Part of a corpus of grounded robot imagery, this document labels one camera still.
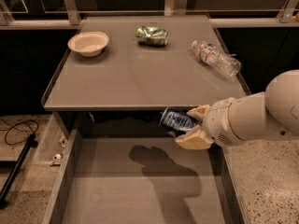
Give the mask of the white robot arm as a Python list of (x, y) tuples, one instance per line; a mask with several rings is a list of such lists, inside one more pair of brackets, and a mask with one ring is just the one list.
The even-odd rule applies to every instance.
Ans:
[(252, 140), (299, 137), (299, 70), (275, 77), (266, 90), (242, 98), (200, 105), (188, 114), (201, 121), (175, 142), (185, 149), (242, 145)]

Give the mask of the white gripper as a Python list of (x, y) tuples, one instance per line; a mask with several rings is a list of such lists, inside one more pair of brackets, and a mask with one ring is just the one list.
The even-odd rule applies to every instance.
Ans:
[(235, 98), (228, 98), (212, 106), (199, 105), (189, 110), (187, 115), (203, 121), (202, 127), (192, 127), (185, 134), (176, 137), (175, 142), (189, 150), (209, 149), (213, 143), (220, 147), (243, 145), (244, 141), (235, 134), (230, 124), (229, 111), (234, 100)]

